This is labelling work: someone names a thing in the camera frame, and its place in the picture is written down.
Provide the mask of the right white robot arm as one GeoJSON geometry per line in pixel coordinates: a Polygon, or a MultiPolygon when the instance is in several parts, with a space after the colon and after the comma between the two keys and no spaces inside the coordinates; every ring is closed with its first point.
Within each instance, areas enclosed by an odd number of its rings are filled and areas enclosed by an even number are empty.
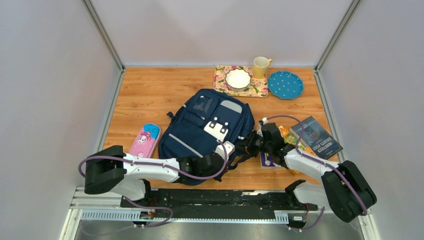
{"type": "Polygon", "coordinates": [[[319,181],[300,179],[285,188],[285,203],[293,210],[303,204],[329,208],[342,221],[349,223],[365,216],[377,203],[377,196],[352,161],[336,163],[308,154],[296,144],[285,142],[275,123],[266,123],[236,143],[236,151],[249,157],[268,154],[278,165],[296,170],[319,181]]]}

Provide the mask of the orange treehouse children's book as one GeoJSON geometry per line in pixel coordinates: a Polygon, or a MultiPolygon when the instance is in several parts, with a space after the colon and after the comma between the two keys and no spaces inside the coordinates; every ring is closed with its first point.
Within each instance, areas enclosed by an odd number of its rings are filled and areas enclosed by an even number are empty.
{"type": "MultiPolygon", "coordinates": [[[[286,144],[292,144],[292,145],[294,145],[296,142],[297,142],[297,138],[292,134],[292,133],[290,133],[290,131],[289,130],[287,130],[286,128],[284,128],[283,126],[278,126],[278,129],[279,129],[279,131],[280,131],[280,134],[281,134],[281,136],[282,136],[282,138],[284,139],[284,142],[286,143],[286,144]]],[[[315,156],[316,154],[312,151],[312,149],[311,148],[309,148],[307,145],[304,145],[302,142],[300,142],[300,143],[298,143],[298,148],[300,149],[300,150],[302,150],[303,152],[306,152],[306,153],[308,153],[308,154],[310,154],[310,155],[313,155],[313,156],[315,156]]]]}

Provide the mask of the navy blue school backpack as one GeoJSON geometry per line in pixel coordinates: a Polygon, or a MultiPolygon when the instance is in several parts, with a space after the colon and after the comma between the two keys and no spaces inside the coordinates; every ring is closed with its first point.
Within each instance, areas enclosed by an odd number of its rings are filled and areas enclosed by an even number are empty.
{"type": "Polygon", "coordinates": [[[168,116],[171,121],[159,141],[158,156],[188,157],[194,176],[211,176],[201,169],[200,158],[214,152],[219,141],[241,142],[255,124],[247,103],[208,88],[199,90],[176,114],[168,112],[168,116]]]}

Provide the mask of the purple illustrated book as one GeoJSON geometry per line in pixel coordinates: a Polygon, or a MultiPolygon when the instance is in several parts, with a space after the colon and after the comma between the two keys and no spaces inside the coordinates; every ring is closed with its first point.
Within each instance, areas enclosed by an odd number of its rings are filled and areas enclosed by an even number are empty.
{"type": "Polygon", "coordinates": [[[264,152],[260,152],[260,165],[262,168],[280,168],[281,165],[274,163],[273,159],[264,152]]]}

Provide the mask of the yellow mug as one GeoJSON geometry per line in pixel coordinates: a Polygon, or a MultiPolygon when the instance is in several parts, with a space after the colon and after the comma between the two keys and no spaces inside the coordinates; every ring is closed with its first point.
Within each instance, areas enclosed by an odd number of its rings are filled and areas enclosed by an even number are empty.
{"type": "Polygon", "coordinates": [[[253,61],[252,66],[252,75],[256,79],[265,78],[267,75],[268,68],[273,63],[271,58],[266,58],[263,56],[258,56],[253,61]]]}

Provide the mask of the white scalloped bowl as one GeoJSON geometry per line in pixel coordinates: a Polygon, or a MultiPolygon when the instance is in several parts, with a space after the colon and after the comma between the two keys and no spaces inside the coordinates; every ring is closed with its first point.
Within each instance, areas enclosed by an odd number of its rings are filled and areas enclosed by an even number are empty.
{"type": "Polygon", "coordinates": [[[241,92],[251,84],[252,77],[244,69],[232,69],[225,75],[227,86],[235,92],[241,92]]]}

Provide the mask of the dark blue novel book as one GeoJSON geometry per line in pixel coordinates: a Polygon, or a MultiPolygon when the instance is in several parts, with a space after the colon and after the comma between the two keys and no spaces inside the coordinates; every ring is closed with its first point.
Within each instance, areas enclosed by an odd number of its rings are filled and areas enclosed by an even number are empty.
{"type": "Polygon", "coordinates": [[[302,121],[304,132],[298,148],[321,159],[329,160],[343,147],[312,116],[302,121]]]}

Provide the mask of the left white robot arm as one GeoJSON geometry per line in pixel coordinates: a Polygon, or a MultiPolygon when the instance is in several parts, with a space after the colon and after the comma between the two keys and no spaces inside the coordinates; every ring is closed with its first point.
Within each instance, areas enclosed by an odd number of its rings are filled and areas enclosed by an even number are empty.
{"type": "Polygon", "coordinates": [[[78,165],[78,171],[84,177],[85,194],[112,192],[145,208],[153,201],[149,180],[187,186],[209,179],[220,181],[234,148],[226,141],[208,155],[155,159],[132,155],[124,152],[123,146],[113,145],[88,156],[78,165]]]}

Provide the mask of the floral placemat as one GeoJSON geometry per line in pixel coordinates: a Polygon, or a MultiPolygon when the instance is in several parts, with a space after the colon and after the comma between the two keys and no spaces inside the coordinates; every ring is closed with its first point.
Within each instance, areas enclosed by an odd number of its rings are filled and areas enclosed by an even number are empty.
{"type": "Polygon", "coordinates": [[[225,93],[229,96],[239,97],[258,97],[264,98],[268,96],[267,78],[254,78],[252,66],[240,65],[217,65],[214,68],[213,89],[225,93]],[[244,70],[251,76],[250,84],[247,89],[242,91],[234,91],[227,86],[225,76],[230,70],[244,70]]]}

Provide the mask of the blue polka dot plate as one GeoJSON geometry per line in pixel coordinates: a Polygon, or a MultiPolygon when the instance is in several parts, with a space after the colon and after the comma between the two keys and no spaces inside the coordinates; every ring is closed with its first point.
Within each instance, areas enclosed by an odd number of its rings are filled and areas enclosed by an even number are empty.
{"type": "Polygon", "coordinates": [[[304,84],[300,77],[289,71],[277,71],[267,77],[268,90],[282,100],[293,100],[302,95],[304,84]]]}

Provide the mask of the pink cartoon pencil case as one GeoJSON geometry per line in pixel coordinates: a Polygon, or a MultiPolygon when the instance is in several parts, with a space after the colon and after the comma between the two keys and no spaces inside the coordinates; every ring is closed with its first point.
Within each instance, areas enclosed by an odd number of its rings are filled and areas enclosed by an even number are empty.
{"type": "Polygon", "coordinates": [[[144,124],[137,134],[129,153],[140,158],[150,158],[161,136],[161,128],[152,123],[144,124]]]}

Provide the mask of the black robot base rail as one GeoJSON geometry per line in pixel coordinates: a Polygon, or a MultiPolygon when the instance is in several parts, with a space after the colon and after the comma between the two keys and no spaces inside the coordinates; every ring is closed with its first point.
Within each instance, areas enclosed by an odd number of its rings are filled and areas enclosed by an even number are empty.
{"type": "Polygon", "coordinates": [[[297,228],[306,223],[315,204],[300,203],[283,190],[213,190],[168,189],[151,190],[145,199],[120,207],[139,210],[136,224],[142,223],[270,223],[297,228]]]}

